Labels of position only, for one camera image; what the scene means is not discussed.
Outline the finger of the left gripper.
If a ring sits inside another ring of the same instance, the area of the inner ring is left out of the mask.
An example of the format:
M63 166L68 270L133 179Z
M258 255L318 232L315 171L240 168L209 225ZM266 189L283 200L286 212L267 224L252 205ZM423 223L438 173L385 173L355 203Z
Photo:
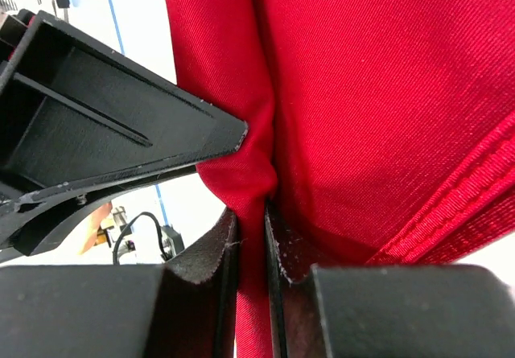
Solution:
M51 14L2 14L1 247L52 250L101 205L238 151L248 130Z

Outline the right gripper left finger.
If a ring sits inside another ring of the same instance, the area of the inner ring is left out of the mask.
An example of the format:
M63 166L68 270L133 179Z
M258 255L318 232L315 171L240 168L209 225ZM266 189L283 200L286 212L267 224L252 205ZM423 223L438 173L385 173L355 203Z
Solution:
M158 265L11 265L1 270L4 357L230 357L237 218Z

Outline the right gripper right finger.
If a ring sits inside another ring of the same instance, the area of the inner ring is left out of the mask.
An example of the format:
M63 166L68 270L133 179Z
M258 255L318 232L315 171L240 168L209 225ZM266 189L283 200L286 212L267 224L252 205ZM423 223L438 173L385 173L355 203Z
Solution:
M351 267L265 210L276 357L511 357L514 300L474 265Z

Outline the red cloth napkin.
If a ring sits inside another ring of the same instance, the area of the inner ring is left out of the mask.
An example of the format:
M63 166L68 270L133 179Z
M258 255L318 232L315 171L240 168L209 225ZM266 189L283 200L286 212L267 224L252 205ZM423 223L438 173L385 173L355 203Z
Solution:
M166 0L180 88L249 124L198 167L241 231L237 354L270 357L265 202L348 265L514 230L514 0Z

